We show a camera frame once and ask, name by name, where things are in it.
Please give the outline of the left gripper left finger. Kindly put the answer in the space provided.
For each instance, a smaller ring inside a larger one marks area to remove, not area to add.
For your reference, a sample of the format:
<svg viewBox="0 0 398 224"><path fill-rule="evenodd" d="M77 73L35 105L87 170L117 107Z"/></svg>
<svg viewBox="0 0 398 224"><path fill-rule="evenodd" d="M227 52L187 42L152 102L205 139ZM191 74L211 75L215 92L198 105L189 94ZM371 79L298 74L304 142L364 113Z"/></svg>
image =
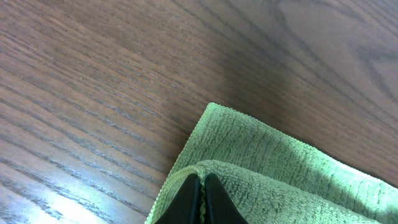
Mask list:
<svg viewBox="0 0 398 224"><path fill-rule="evenodd" d="M190 174L155 224L199 224L200 206L200 179L196 174Z"/></svg>

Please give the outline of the lime green microfiber cloth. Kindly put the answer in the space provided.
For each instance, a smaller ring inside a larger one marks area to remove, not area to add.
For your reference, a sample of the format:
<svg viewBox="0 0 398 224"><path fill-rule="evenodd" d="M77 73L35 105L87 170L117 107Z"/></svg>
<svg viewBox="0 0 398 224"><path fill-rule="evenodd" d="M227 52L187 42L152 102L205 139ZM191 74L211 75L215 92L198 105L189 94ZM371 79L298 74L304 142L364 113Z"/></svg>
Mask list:
<svg viewBox="0 0 398 224"><path fill-rule="evenodd" d="M249 223L396 223L397 189L234 109L210 103L147 217L184 180L216 174Z"/></svg>

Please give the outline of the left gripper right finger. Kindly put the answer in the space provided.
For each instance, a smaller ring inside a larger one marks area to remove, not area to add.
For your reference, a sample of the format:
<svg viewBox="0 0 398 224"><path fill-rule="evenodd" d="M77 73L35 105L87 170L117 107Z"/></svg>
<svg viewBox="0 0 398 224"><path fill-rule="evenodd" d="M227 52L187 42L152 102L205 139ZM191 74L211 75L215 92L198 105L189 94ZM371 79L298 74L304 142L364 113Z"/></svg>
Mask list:
<svg viewBox="0 0 398 224"><path fill-rule="evenodd" d="M248 224L216 174L209 174L205 179L205 205L207 224Z"/></svg>

